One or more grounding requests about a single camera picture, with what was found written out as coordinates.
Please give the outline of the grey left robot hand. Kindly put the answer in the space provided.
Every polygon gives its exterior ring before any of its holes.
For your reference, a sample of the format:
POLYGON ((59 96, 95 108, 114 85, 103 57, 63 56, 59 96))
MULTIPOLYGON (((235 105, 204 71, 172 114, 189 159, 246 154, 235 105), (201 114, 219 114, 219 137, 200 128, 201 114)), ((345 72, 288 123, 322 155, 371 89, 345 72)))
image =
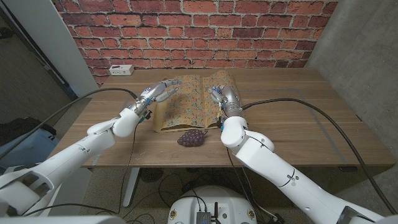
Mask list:
POLYGON ((147 107, 151 103, 163 102, 178 90, 178 87, 171 88, 167 91, 165 90, 166 88, 173 85, 179 85, 181 83, 182 82, 178 79, 168 79, 158 82, 151 87, 146 88, 129 109, 135 112, 138 116, 142 116, 147 111, 147 107))

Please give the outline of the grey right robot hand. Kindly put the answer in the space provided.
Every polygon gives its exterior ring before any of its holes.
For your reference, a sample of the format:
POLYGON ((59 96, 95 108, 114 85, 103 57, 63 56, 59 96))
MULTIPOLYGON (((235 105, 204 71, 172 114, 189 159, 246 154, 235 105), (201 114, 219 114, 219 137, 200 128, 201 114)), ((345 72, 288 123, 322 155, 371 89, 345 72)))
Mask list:
POLYGON ((217 85, 208 89, 212 100, 219 104, 219 107, 226 117, 239 116, 243 117, 243 109, 241 102, 232 86, 217 85))

